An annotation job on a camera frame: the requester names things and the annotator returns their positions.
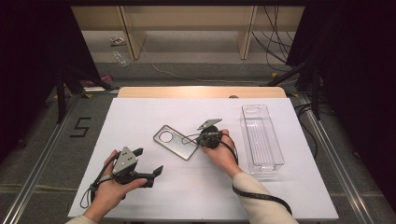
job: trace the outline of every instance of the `aluminum rail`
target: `aluminum rail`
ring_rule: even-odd
[[[20,193],[15,198],[12,205],[9,207],[6,218],[3,221],[3,224],[16,224],[18,223],[26,205],[29,203],[29,200],[33,194],[36,184],[38,183],[40,177],[44,173],[44,170],[48,164],[48,161],[51,158],[52,152],[56,148],[59,139],[62,136],[64,131],[64,127],[67,124],[68,118],[73,112],[75,105],[77,104],[80,95],[73,95],[71,97],[69,108],[64,116],[64,119],[57,123],[49,141],[47,142],[46,146],[43,149],[40,157],[38,158],[37,162],[35,163],[35,167],[33,168],[32,172],[29,174],[27,180],[23,184]]]
[[[308,97],[305,94],[301,95],[300,101],[302,104],[310,103]],[[330,164],[332,165],[332,168],[335,171],[335,174],[338,177],[338,180],[340,181],[341,187],[343,188],[344,193],[346,194],[359,223],[374,224],[374,219],[370,214],[366,203],[353,184],[346,167],[341,162],[340,157],[332,145],[332,141],[330,140],[329,136],[326,134],[326,131],[324,130],[320,120],[316,120],[314,114],[311,111],[307,111],[307,115],[320,143],[323,145],[323,149],[329,159]]]

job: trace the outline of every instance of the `floor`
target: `floor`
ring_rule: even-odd
[[[123,37],[122,33],[83,34],[100,74],[113,76],[111,84],[114,86],[258,86],[273,80],[273,75],[283,74],[284,71],[280,70],[290,69],[280,60],[266,54],[254,38],[251,40],[248,58],[240,60],[233,32],[149,32],[144,49],[135,61],[129,59],[125,46],[111,47],[110,39]],[[268,46],[268,39],[264,34],[256,32],[255,35],[264,46]],[[280,34],[285,45],[291,44],[292,37],[293,34]],[[280,58],[287,57],[278,44],[271,43],[270,49]],[[114,51],[126,63],[118,64]],[[290,93],[293,105],[298,106],[305,103],[307,94],[295,92],[293,83],[296,78],[293,77],[280,86]],[[55,93],[49,96],[47,106],[36,118],[30,132],[24,136],[27,146],[13,150],[0,164],[1,218],[6,218],[7,210],[23,191],[22,186],[26,180],[37,175],[33,191],[28,194],[29,200],[22,204],[22,213],[17,218],[19,223],[65,223],[69,219],[69,206],[74,200],[79,181],[84,175],[114,97],[117,97],[115,92],[92,92],[83,97],[71,95],[67,98],[70,111],[67,122],[59,127],[56,125]],[[354,148],[336,115],[325,104],[320,106],[320,115],[319,124],[324,128],[327,139],[318,136],[318,129],[315,128],[317,123],[309,112],[301,115],[301,121],[309,131],[304,130],[313,154],[318,146],[318,169],[339,213],[338,220],[328,223],[396,223],[394,212],[366,171],[359,155],[354,154]],[[85,137],[72,138],[71,135],[81,134],[81,130],[75,129],[80,118],[91,118],[80,121],[89,130]],[[54,130],[59,130],[58,138],[52,135]],[[326,147],[326,141],[331,143],[330,150]],[[42,153],[48,155],[48,159],[41,163],[42,169],[38,169],[37,161],[42,159]],[[332,161],[333,153],[338,156],[337,160],[344,169],[346,180],[340,180],[345,174],[341,172],[340,175],[334,169],[337,164],[334,166]],[[351,195],[346,189],[354,189],[357,194]],[[360,213],[360,207],[351,203],[356,200],[353,196],[362,199],[367,209],[363,214]],[[105,220],[103,223],[124,222]]]

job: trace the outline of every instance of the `person's right hand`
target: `person's right hand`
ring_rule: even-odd
[[[234,149],[235,146],[229,136],[229,131],[225,129],[221,130],[221,132],[223,133],[221,141]],[[210,160],[212,160],[212,162],[223,170],[230,178],[233,178],[234,175],[242,172],[238,164],[236,164],[233,153],[222,143],[220,143],[216,148],[202,147],[202,150]]]
[[[114,150],[104,164],[107,164],[117,153],[118,152]],[[111,162],[104,171],[103,176],[112,175],[113,168],[114,163]],[[115,208],[120,203],[125,194],[133,189],[142,187],[146,183],[147,179],[144,178],[136,179],[125,185],[117,183],[114,179],[103,182],[99,185],[95,199],[84,212],[83,216],[99,223],[111,209]]]

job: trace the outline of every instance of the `white table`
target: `white table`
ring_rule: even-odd
[[[293,216],[302,220],[333,220],[337,213],[318,172],[291,102],[277,99],[159,99],[117,98],[108,111],[92,158],[81,181],[69,216],[83,213],[83,193],[100,172],[113,149],[144,149],[136,171],[151,173],[163,165],[152,189],[136,189],[106,217],[145,221],[247,220],[230,178],[217,169],[199,148],[189,161],[153,140],[164,124],[188,135],[207,119],[222,118],[216,126],[229,129],[239,153],[240,166],[248,170],[239,123],[242,105],[267,105],[285,165],[276,178],[263,184],[285,200]]]

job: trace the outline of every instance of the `transparent plastic box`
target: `transparent plastic box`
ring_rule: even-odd
[[[242,105],[240,118],[248,169],[258,178],[275,175],[285,164],[266,105]]]

